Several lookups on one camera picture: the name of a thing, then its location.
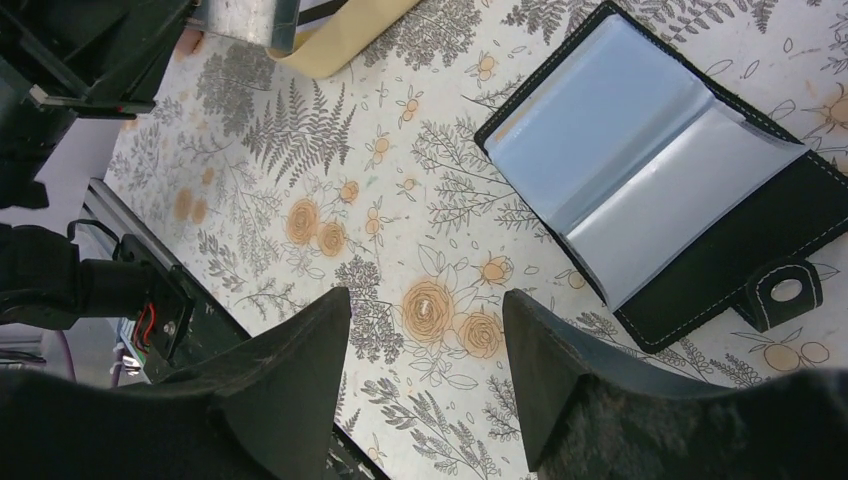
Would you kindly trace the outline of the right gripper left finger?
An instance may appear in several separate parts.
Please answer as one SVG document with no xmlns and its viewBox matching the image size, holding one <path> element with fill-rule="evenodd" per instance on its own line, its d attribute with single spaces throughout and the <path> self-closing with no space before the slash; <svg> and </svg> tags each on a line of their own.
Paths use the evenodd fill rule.
<svg viewBox="0 0 848 480">
<path fill-rule="evenodd" d="M 1 374 L 5 479 L 319 479 L 351 318 L 335 287 L 155 384 L 100 389 Z"/>
</svg>

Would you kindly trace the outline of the black card holder wallet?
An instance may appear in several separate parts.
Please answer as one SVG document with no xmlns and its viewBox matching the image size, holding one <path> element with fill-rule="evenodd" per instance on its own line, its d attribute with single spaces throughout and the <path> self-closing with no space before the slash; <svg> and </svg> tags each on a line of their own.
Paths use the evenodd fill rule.
<svg viewBox="0 0 848 480">
<path fill-rule="evenodd" d="M 847 230 L 846 177 L 613 2 L 474 139 L 644 352 L 824 302 L 810 258 Z"/>
</svg>

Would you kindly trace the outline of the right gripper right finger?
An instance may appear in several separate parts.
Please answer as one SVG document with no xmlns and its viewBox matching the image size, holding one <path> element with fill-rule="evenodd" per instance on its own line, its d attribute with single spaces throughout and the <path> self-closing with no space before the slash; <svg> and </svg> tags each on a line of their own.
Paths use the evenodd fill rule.
<svg viewBox="0 0 848 480">
<path fill-rule="evenodd" d="M 503 322 L 530 471 L 541 479 L 843 479 L 847 374 L 732 389 L 641 361 L 520 290 Z"/>
</svg>

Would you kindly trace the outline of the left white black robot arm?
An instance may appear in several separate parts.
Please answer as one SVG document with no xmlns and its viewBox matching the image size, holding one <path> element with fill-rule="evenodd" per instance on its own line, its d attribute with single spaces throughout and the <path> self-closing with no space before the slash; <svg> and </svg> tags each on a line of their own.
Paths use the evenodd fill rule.
<svg viewBox="0 0 848 480">
<path fill-rule="evenodd" d="M 1 205 L 41 210 L 37 175 L 79 119 L 151 112 L 190 1 L 5 1 L 1 5 Z M 76 224 L 1 229 L 1 320 L 67 330 L 124 317 L 132 342 L 170 358 L 194 301 L 176 268 L 138 237 L 114 237 L 110 259 L 84 259 Z"/>
</svg>

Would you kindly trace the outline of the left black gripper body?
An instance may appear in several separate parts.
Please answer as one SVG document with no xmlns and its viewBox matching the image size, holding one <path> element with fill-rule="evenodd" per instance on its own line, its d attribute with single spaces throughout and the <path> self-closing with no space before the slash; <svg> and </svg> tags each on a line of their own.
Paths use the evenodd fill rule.
<svg viewBox="0 0 848 480">
<path fill-rule="evenodd" d="M 73 123 L 130 120 L 154 97 L 193 1 L 1 4 L 1 206 L 43 209 L 36 176 Z"/>
</svg>

